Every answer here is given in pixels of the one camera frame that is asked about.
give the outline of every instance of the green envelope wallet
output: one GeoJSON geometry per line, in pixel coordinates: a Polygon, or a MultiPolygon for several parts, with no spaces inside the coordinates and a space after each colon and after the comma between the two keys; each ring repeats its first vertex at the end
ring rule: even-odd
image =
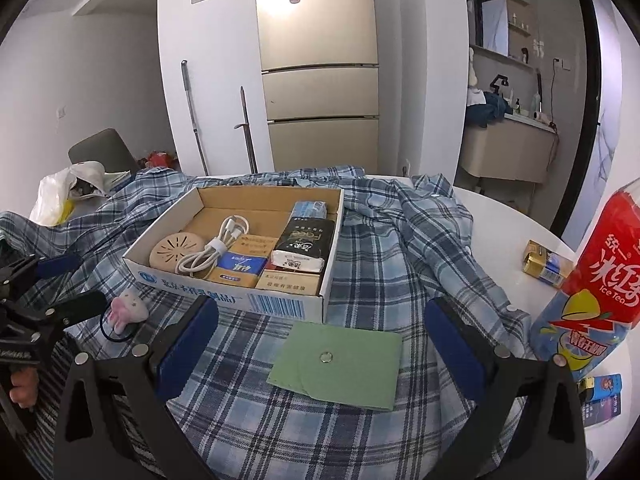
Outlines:
{"type": "Polygon", "coordinates": [[[402,336],[295,323],[267,382],[317,400],[392,410],[402,336]]]}

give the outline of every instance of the beige refrigerator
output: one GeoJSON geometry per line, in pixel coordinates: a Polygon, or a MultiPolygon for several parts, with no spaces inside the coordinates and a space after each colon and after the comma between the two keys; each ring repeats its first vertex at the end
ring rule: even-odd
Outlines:
{"type": "Polygon", "coordinates": [[[373,0],[256,0],[277,171],[378,168],[373,0]]]}

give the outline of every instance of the plaid shirt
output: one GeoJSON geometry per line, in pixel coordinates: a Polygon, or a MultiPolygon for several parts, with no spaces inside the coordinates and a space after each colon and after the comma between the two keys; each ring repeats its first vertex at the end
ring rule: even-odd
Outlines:
{"type": "MultiPolygon", "coordinates": [[[[466,422],[466,400],[422,324],[427,300],[442,294],[464,308],[463,320],[516,356],[530,356],[529,316],[507,310],[501,288],[470,251],[472,216],[443,177],[415,177],[415,189],[364,178],[358,168],[300,170],[217,180],[169,170],[139,174],[94,214],[61,226],[37,226],[0,214],[0,238],[15,250],[44,256],[73,251],[82,267],[38,284],[24,296],[35,308],[99,289],[108,300],[133,285],[124,251],[175,200],[193,187],[277,184],[341,187],[345,215],[338,242],[328,322],[402,335],[392,412],[313,400],[266,383],[291,323],[220,307],[220,325],[177,399],[167,403],[184,434],[220,479],[419,479],[466,422]]],[[[125,344],[108,342],[98,320],[71,327],[97,358],[121,356],[176,322],[190,299],[135,283],[150,317],[125,344]]],[[[64,374],[52,370],[58,389],[64,374]]],[[[522,406],[514,403],[486,469],[499,463],[522,406]]],[[[37,436],[26,440],[49,472],[55,410],[41,407],[37,436]]]]}

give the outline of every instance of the barcode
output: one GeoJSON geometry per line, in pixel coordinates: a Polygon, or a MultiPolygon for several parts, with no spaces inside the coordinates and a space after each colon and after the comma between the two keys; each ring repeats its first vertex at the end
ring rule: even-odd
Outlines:
{"type": "Polygon", "coordinates": [[[275,314],[276,316],[305,319],[305,308],[300,300],[249,294],[249,302],[252,310],[258,314],[275,314]]]}
{"type": "Polygon", "coordinates": [[[546,267],[540,271],[540,279],[551,283],[551,285],[560,285],[560,282],[562,282],[562,276],[560,276],[560,274],[546,267]]]}

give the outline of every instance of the blue barcode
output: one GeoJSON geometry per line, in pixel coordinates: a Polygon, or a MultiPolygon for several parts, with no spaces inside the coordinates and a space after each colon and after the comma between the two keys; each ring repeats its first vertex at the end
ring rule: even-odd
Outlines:
{"type": "Polygon", "coordinates": [[[300,300],[249,294],[249,302],[251,302],[253,311],[258,314],[275,314],[276,316],[305,319],[305,308],[300,300]]]}

